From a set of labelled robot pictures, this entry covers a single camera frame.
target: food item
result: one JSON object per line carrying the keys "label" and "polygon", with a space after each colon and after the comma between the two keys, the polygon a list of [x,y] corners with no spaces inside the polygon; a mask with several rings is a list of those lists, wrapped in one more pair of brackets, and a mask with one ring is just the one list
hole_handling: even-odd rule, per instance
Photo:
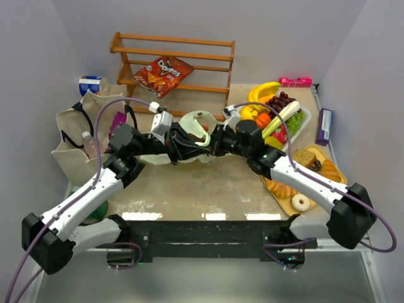
{"label": "food item", "polygon": [[276,138],[280,143],[285,144],[286,141],[288,140],[288,135],[286,133],[285,128],[283,125],[281,125],[279,128],[277,128],[272,134],[271,137]]}
{"label": "food item", "polygon": [[263,179],[268,190],[271,193],[273,193],[277,198],[287,199],[297,194],[297,191],[295,189],[285,185],[284,183],[269,180],[265,177]]}
{"label": "food item", "polygon": [[286,125],[288,126],[289,133],[291,136],[294,136],[297,131],[300,129],[300,124],[302,120],[305,118],[306,114],[304,111],[300,111],[294,114],[291,118],[287,119]]}
{"label": "food item", "polygon": [[159,99],[178,86],[194,68],[172,56],[162,56],[133,75],[132,80],[154,93]]}
{"label": "food item", "polygon": [[[278,88],[280,86],[279,82],[268,82],[268,83],[264,83],[261,84],[257,87],[254,87],[253,90],[251,90],[248,94],[247,97],[247,101],[248,102],[262,102],[263,104],[265,104],[268,99],[264,98],[267,97],[268,98],[272,98],[275,93],[278,91]],[[250,106],[252,109],[257,110],[258,112],[262,112],[262,111],[266,111],[269,112],[269,109],[267,109],[266,107],[263,106],[259,106],[259,105],[255,105],[255,104],[251,104],[248,105]]]}
{"label": "food item", "polygon": [[317,159],[316,154],[308,150],[297,150],[292,158],[304,167],[310,167]]}
{"label": "food item", "polygon": [[258,117],[258,111],[252,109],[250,105],[244,106],[240,111],[241,120],[255,120]]}
{"label": "food item", "polygon": [[318,159],[316,159],[316,161],[314,161],[314,163],[312,165],[310,165],[308,167],[309,170],[312,170],[313,172],[319,172],[321,169],[321,163]]}
{"label": "food item", "polygon": [[282,145],[283,145],[281,142],[279,142],[278,139],[276,139],[275,137],[272,137],[272,136],[269,136],[269,137],[265,138],[265,144],[270,145],[272,147],[275,147],[275,148],[277,148],[279,150],[282,149]]}
{"label": "food item", "polygon": [[329,180],[335,181],[335,182],[341,181],[341,176],[339,175],[338,171],[336,170],[333,162],[331,162],[328,159],[324,160],[323,166],[321,167],[319,174],[321,176],[323,176]]}
{"label": "food item", "polygon": [[316,133],[316,144],[326,146],[330,142],[331,123],[333,111],[321,109],[318,116],[318,127]]}
{"label": "food item", "polygon": [[[294,98],[289,98],[285,92],[280,92],[279,97],[272,97],[266,104],[275,109],[278,113],[282,111],[289,103],[296,101]],[[275,114],[270,112],[271,119],[275,118]]]}
{"label": "food item", "polygon": [[255,122],[257,123],[258,127],[262,130],[271,122],[271,117],[268,113],[262,112],[255,119]]}
{"label": "food item", "polygon": [[310,208],[310,200],[303,194],[296,194],[292,198],[292,206],[297,211],[306,211]]}
{"label": "food item", "polygon": [[[300,109],[300,104],[298,101],[293,101],[289,103],[282,111],[279,113],[279,116],[285,121],[287,121],[290,117],[292,117],[296,112]],[[270,136],[280,125],[282,124],[281,120],[278,117],[272,119],[269,125],[263,130],[263,138]]]}

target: glazed donut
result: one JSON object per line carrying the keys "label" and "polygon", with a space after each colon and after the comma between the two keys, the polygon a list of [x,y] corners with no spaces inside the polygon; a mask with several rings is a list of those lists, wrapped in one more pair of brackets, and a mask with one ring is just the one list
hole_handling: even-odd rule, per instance
{"label": "glazed donut", "polygon": [[295,210],[306,211],[310,208],[310,200],[303,194],[295,194],[292,198],[292,206]]}

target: black metal frame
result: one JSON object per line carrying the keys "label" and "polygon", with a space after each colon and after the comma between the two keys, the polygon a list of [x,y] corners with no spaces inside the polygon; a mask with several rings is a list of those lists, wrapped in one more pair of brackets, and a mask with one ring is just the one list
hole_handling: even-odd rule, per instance
{"label": "black metal frame", "polygon": [[[153,258],[250,258],[272,261],[263,251],[263,245],[296,242],[297,239],[289,231],[293,219],[126,221],[119,242],[132,240],[137,243],[142,248],[143,263],[150,263]],[[317,241],[308,242],[306,247],[317,248]],[[304,263],[302,253],[280,252],[277,249],[270,251],[274,257],[290,266]]]}

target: green object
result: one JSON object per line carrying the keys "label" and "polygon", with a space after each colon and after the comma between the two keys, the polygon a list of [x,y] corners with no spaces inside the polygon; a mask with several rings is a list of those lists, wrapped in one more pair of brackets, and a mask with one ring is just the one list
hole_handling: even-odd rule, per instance
{"label": "green object", "polygon": [[[77,190],[79,190],[80,186],[75,186],[72,188],[69,196],[74,194]],[[84,223],[91,224],[97,223],[104,219],[105,215],[108,211],[108,200],[105,200],[99,207],[97,207],[92,213],[90,213],[84,220]]]}

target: yellow bell pepper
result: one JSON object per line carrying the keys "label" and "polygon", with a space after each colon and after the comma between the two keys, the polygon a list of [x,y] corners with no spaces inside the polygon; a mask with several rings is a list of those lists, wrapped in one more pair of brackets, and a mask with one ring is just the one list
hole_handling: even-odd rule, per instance
{"label": "yellow bell pepper", "polygon": [[255,120],[258,117],[258,111],[247,105],[241,109],[240,116],[242,120]]}

